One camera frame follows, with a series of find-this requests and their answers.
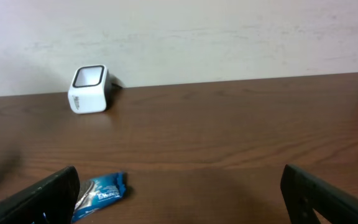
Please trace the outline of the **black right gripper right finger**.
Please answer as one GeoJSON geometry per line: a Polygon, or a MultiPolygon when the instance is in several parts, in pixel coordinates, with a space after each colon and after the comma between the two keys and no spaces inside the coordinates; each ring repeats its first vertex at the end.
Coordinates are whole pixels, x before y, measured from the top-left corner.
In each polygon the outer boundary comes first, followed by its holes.
{"type": "Polygon", "coordinates": [[[287,164],[280,189],[292,224],[319,223],[316,213],[330,223],[358,223],[358,198],[287,164]]]}

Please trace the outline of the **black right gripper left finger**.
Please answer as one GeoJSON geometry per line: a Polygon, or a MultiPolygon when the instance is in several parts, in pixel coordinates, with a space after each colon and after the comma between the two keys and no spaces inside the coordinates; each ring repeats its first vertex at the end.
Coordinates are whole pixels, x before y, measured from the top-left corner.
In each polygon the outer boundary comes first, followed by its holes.
{"type": "Polygon", "coordinates": [[[0,201],[0,223],[71,223],[80,180],[68,166],[0,201]]]}

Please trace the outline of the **blue Oreo cookie pack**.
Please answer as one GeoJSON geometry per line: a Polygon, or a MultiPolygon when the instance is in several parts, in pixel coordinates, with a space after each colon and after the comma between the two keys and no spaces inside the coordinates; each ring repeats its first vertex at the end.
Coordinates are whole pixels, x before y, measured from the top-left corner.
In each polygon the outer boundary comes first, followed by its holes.
{"type": "Polygon", "coordinates": [[[71,222],[75,223],[122,199],[126,191],[124,178],[123,172],[116,172],[82,182],[71,222]]]}

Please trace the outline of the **white barcode scanner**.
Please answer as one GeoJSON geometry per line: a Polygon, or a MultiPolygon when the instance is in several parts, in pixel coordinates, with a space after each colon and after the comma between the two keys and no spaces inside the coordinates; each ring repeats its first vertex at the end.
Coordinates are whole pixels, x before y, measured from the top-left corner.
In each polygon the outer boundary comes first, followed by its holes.
{"type": "Polygon", "coordinates": [[[112,84],[105,65],[88,65],[76,70],[68,90],[68,102],[76,114],[99,113],[108,108],[112,84]]]}

